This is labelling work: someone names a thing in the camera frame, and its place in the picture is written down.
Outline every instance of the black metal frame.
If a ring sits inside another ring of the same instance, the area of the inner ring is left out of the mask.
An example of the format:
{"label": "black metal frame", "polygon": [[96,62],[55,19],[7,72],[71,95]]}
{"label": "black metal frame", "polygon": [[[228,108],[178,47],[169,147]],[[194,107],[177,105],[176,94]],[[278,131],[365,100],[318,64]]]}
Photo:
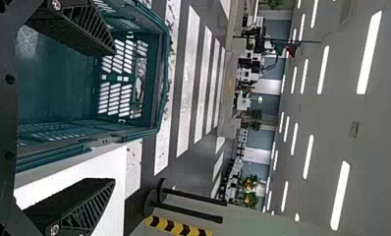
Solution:
{"label": "black metal frame", "polygon": [[19,28],[43,0],[0,0],[0,235],[40,236],[41,232],[16,205],[18,68],[15,38]]}

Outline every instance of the potted plant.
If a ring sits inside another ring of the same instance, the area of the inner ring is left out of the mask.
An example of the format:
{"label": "potted plant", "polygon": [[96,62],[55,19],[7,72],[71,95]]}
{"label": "potted plant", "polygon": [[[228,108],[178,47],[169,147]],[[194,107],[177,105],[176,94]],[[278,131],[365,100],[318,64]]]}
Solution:
{"label": "potted plant", "polygon": [[260,125],[261,125],[261,123],[257,122],[257,121],[250,122],[249,129],[254,130],[254,131],[258,131],[258,130],[260,130]]}
{"label": "potted plant", "polygon": [[259,198],[257,197],[256,192],[249,192],[244,194],[244,207],[256,209],[256,205],[258,202]]}
{"label": "potted plant", "polygon": [[271,10],[276,10],[284,5],[284,0],[260,0],[259,4],[266,4]]}
{"label": "potted plant", "polygon": [[258,179],[257,175],[251,175],[242,182],[242,186],[244,186],[246,190],[252,191],[257,187]]}

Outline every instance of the floor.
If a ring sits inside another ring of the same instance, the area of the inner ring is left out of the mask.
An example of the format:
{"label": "floor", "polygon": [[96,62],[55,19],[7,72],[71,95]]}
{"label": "floor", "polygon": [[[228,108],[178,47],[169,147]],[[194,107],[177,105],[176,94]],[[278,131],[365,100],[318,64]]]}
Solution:
{"label": "floor", "polygon": [[143,2],[165,19],[172,35],[171,90],[160,133],[128,144],[124,235],[143,220],[144,198],[160,178],[181,191],[213,195],[220,167],[227,166],[232,151],[232,141],[216,136],[228,24],[221,2],[229,10],[230,4]]}
{"label": "floor", "polygon": [[[349,235],[391,235],[391,0],[320,0],[312,29],[313,3],[303,1],[300,8],[296,7],[291,34],[293,37],[294,29],[300,32],[306,14],[303,39],[322,43],[305,44],[297,58],[287,62],[280,112],[290,116],[290,125],[286,142],[286,118],[284,129],[276,135],[279,157],[276,171],[271,173],[269,212],[292,218],[298,214],[301,222],[336,228],[336,223],[331,222],[332,209],[341,166],[346,161],[350,174],[338,231]],[[358,94],[369,23],[378,11],[382,11],[382,17],[367,91]],[[321,83],[327,45],[327,67]],[[301,93],[306,59],[305,89]],[[295,68],[298,73],[293,85]],[[296,123],[298,135],[294,138]],[[314,140],[305,180],[310,135]]]}

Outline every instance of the gray floor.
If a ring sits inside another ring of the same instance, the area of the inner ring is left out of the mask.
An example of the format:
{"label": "gray floor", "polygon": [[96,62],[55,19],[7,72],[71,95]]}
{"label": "gray floor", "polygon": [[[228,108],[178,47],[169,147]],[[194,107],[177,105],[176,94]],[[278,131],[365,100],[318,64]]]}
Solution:
{"label": "gray floor", "polygon": [[[204,27],[208,26],[213,35],[217,37],[220,43],[223,45],[225,40],[225,33],[227,29],[227,19],[223,8],[220,5],[219,0],[193,0],[182,1],[181,6],[181,20],[180,20],[180,32],[179,43],[177,50],[177,65],[176,65],[176,78],[174,84],[174,100],[173,100],[173,112],[172,112],[172,128],[171,128],[171,142],[169,151],[169,164],[168,167],[162,170],[158,175],[153,176],[154,173],[154,159],[155,159],[155,146],[156,138],[148,138],[143,140],[143,152],[141,162],[141,187],[130,196],[125,202],[125,235],[129,235],[132,231],[141,223],[143,216],[141,215],[141,206],[144,197],[151,189],[156,187],[156,184],[160,178],[168,178],[171,185],[175,185],[177,189],[187,191],[190,193],[210,196],[214,182],[211,181],[213,174],[213,166],[217,157],[221,154],[221,151],[225,151],[223,166],[227,166],[231,154],[232,142],[227,141],[223,148],[216,154],[216,141],[217,141],[217,129],[212,130],[201,141],[194,144],[195,125],[196,125],[196,109],[198,101],[198,92],[194,92],[193,96],[193,112],[191,118],[190,128],[190,146],[189,149],[176,158],[177,141],[178,141],[178,129],[180,119],[180,107],[182,97],[183,86],[183,73],[184,73],[184,58],[185,58],[185,42],[187,37],[187,25],[189,6],[192,6],[200,16],[200,30],[198,36],[198,48],[202,47],[204,39]],[[162,18],[165,17],[166,12],[166,0],[154,0],[152,2],[152,10],[154,10]],[[210,64],[212,63],[214,47],[211,47]],[[195,64],[195,85],[194,91],[198,91],[199,75],[201,70],[201,58],[202,50],[199,50],[196,57]],[[211,77],[211,66],[209,71],[209,78]],[[206,100],[209,100],[209,88],[210,80],[207,83],[207,96]],[[207,112],[204,112],[204,120],[207,119]]]}

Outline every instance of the ceiling light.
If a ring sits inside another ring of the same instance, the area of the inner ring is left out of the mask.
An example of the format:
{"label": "ceiling light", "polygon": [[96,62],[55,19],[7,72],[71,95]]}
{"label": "ceiling light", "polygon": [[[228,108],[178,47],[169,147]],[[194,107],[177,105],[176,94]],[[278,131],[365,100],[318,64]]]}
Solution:
{"label": "ceiling light", "polygon": [[306,59],[306,61],[304,62],[303,80],[301,82],[301,94],[304,93],[304,89],[306,87],[307,72],[308,72],[308,59]]}
{"label": "ceiling light", "polygon": [[311,28],[315,26],[315,16],[317,15],[318,9],[318,0],[314,0],[314,6],[312,7],[312,16],[311,16]]}
{"label": "ceiling light", "polygon": [[309,161],[311,159],[312,145],[314,144],[314,135],[310,135],[308,139],[308,147],[306,153],[306,161],[304,162],[303,178],[306,180],[308,177]]}
{"label": "ceiling light", "polygon": [[285,210],[285,203],[287,202],[287,193],[288,193],[288,181],[285,181],[284,194],[282,196],[281,212]]}
{"label": "ceiling light", "polygon": [[294,152],[296,150],[296,142],[297,142],[297,133],[299,131],[299,123],[296,123],[294,125],[294,135],[293,135],[293,141],[291,142],[291,155],[294,155]]}
{"label": "ceiling light", "polygon": [[339,228],[340,215],[342,213],[343,201],[345,200],[346,187],[348,185],[351,165],[343,161],[340,170],[339,183],[337,184],[336,198],[334,199],[333,211],[331,214],[330,226],[333,230]]}
{"label": "ceiling light", "polygon": [[266,180],[266,194],[269,192],[269,183],[271,182],[271,177],[268,176],[268,179]]}
{"label": "ceiling light", "polygon": [[293,32],[293,41],[295,42],[297,40],[297,29],[294,29]]}
{"label": "ceiling light", "polygon": [[266,210],[269,210],[271,208],[271,198],[272,198],[272,191],[269,191],[268,204],[266,205]]}
{"label": "ceiling light", "polygon": [[297,80],[297,67],[294,68],[293,83],[291,84],[291,94],[294,94]]}
{"label": "ceiling light", "polygon": [[288,128],[289,128],[289,127],[290,127],[290,116],[287,116],[287,120],[285,121],[284,143],[287,142]]}
{"label": "ceiling light", "polygon": [[366,46],[364,48],[364,54],[362,60],[361,74],[359,75],[357,94],[366,93],[367,82],[369,80],[373,54],[375,52],[376,40],[378,37],[381,20],[382,20],[382,11],[377,12],[370,19],[369,31],[366,37]]}
{"label": "ceiling light", "polygon": [[301,18],[299,41],[303,40],[303,32],[304,32],[304,23],[305,23],[305,21],[306,21],[306,14],[303,14],[303,16]]}
{"label": "ceiling light", "polygon": [[273,170],[276,170],[276,163],[278,162],[278,150],[275,151],[275,159],[274,159],[274,168]]}
{"label": "ceiling light", "polygon": [[318,80],[318,89],[317,89],[318,94],[321,94],[323,91],[324,77],[325,77],[325,71],[327,68],[327,59],[328,59],[329,50],[330,50],[330,47],[328,45],[324,47],[323,61],[321,63],[320,79]]}
{"label": "ceiling light", "polygon": [[279,134],[281,134],[283,126],[284,126],[284,112],[281,112],[281,120],[279,122]]}
{"label": "ceiling light", "polygon": [[285,86],[285,75],[282,77],[281,94],[284,93],[284,86]]}
{"label": "ceiling light", "polygon": [[274,141],[274,143],[272,145],[271,159],[273,159],[274,153],[275,153],[275,141]]}

